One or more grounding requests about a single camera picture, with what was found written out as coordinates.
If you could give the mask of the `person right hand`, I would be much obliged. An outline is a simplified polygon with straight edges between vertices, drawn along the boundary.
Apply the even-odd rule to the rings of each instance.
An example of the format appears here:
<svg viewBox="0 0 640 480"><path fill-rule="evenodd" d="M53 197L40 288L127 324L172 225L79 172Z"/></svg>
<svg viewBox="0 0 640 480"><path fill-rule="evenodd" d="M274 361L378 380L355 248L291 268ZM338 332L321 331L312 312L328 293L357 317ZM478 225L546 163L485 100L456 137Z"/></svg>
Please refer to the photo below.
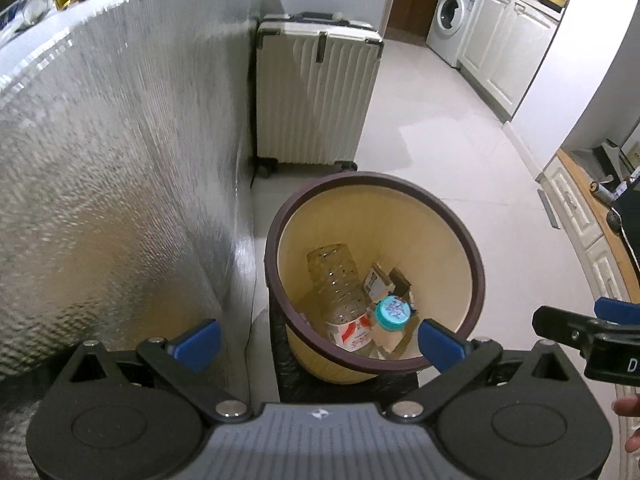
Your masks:
<svg viewBox="0 0 640 480"><path fill-rule="evenodd" d="M613 412L620 417L638 418L640 415L640 400L637 393L630 396L623 396L620 399L615 400L612 403ZM625 443L625 450L627 453L637 452L640 448L640 436L639 430L634 430L634 433L627 439Z"/></svg>

